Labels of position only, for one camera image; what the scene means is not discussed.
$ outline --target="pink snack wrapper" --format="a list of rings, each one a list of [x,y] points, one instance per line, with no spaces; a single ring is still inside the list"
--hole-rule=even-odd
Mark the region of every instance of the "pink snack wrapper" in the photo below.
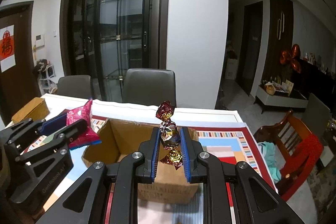
[[[95,133],[95,131],[91,128],[91,106],[92,99],[88,100],[85,105],[69,110],[67,113],[67,126],[75,121],[78,121],[79,119],[86,120],[88,125],[86,131],[79,135],[76,140],[69,144],[69,148],[71,150],[80,148],[85,145],[101,143],[98,134]]]

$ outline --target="door handle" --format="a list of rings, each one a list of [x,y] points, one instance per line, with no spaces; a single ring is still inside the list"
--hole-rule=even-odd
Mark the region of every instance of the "door handle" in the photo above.
[[[281,21],[282,21],[282,32],[284,32],[285,30],[285,14],[283,13],[283,11],[281,11]]]
[[[277,25],[277,39],[280,40],[281,38],[281,19],[278,18],[278,25]]]
[[[143,32],[143,51],[147,51],[147,32]]]

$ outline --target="cardboard box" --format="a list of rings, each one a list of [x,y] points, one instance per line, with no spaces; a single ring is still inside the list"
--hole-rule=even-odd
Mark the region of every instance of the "cardboard box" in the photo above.
[[[88,146],[82,156],[87,167],[96,161],[112,164],[138,150],[143,141],[151,138],[153,127],[158,124],[108,119],[98,131],[101,143]],[[197,132],[189,128],[192,139],[198,140]],[[168,150],[160,147],[159,160]],[[152,184],[138,184],[138,198],[161,203],[186,204],[194,196],[198,184],[189,184],[183,167],[175,170],[172,165],[157,164],[157,175]]]
[[[23,108],[16,112],[13,117],[13,123],[18,123],[26,118],[32,118],[34,121],[44,119],[49,114],[49,109],[43,98],[35,97]]]

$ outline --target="glass door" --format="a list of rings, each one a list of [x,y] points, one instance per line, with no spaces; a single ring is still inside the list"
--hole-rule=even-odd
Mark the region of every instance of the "glass door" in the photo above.
[[[149,0],[99,0],[98,5],[103,99],[122,102],[126,71],[148,67]]]
[[[72,75],[90,75],[94,98],[122,102],[129,68],[148,68],[150,0],[71,0]]]
[[[72,0],[71,11],[72,74],[90,75],[94,98],[101,100],[94,47],[95,0]]]

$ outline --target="wooden chair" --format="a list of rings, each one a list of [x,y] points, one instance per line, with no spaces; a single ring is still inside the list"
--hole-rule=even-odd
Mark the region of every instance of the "wooden chair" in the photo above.
[[[279,195],[287,201],[311,173],[323,146],[308,127],[287,112],[281,122],[262,126],[254,137],[257,142],[272,142],[279,148],[286,164],[280,170],[282,179],[276,184]]]

